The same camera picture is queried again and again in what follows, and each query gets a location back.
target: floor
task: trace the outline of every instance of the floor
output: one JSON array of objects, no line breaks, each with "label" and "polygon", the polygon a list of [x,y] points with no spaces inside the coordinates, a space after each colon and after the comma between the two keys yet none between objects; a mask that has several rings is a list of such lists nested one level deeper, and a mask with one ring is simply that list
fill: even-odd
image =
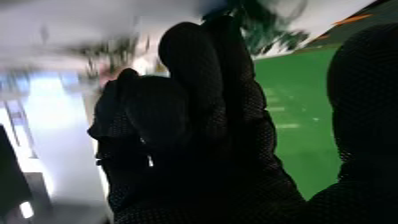
[{"label": "floor", "polygon": [[277,155],[305,198],[335,182],[339,170],[325,94],[334,52],[328,49],[255,63],[277,126]]}]

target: dark fabric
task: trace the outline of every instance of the dark fabric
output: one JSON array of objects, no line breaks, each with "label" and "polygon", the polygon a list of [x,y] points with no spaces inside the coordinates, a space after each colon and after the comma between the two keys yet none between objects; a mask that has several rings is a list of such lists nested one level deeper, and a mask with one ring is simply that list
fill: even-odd
[{"label": "dark fabric", "polygon": [[300,223],[396,223],[398,24],[365,29],[328,70],[339,182],[309,200]]},{"label": "dark fabric", "polygon": [[15,161],[5,129],[0,125],[0,217],[7,215],[10,210],[28,200],[28,184]]},{"label": "dark fabric", "polygon": [[[122,78],[135,75],[126,70],[106,85],[97,109],[110,100],[120,110],[97,113],[88,133],[115,223],[287,223],[303,203],[273,155],[275,127],[230,22],[166,31],[158,53],[170,78]],[[103,121],[119,136],[94,132]]]},{"label": "dark fabric", "polygon": [[124,70],[88,130],[117,224],[394,223],[394,26],[364,31],[332,61],[342,166],[339,182],[307,203],[273,154],[275,127],[232,20],[170,28],[158,52],[170,78]]}]

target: ceiling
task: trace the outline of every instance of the ceiling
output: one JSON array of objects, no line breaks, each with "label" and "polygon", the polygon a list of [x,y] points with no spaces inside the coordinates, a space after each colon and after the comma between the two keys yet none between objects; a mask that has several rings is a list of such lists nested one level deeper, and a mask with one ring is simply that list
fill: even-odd
[{"label": "ceiling", "polygon": [[[291,29],[307,30],[312,39],[371,2],[307,0]],[[85,60],[62,54],[60,49],[135,32],[142,41],[151,37],[156,52],[165,29],[181,21],[198,22],[223,4],[223,0],[0,0],[0,71],[26,65],[44,69],[85,68]],[[287,16],[298,4],[296,0],[278,0],[273,8]],[[273,49],[268,56],[278,54]]]}]

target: black glove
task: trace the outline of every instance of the black glove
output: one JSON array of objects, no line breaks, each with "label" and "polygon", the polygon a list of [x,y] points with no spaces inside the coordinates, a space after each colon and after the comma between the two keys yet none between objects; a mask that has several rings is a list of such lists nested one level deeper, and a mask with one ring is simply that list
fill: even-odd
[{"label": "black glove", "polygon": [[115,223],[286,223],[303,199],[232,19],[175,25],[158,53],[170,78],[122,71],[88,130]]}]

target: light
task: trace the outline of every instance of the light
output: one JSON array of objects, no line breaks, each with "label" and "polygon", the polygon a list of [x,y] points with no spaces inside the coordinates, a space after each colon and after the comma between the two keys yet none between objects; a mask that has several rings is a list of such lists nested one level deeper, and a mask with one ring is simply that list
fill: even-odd
[{"label": "light", "polygon": [[284,111],[284,107],[268,107],[266,110],[270,112],[282,112]]},{"label": "light", "polygon": [[147,162],[149,162],[149,167],[152,167],[154,164],[152,164],[152,158],[151,158],[151,156],[147,156]]},{"label": "light", "polygon": [[298,127],[300,127],[298,124],[277,124],[275,125],[277,129],[293,129],[293,128],[298,128]]},{"label": "light", "polygon": [[28,219],[33,216],[33,209],[28,202],[19,205],[23,218]]}]

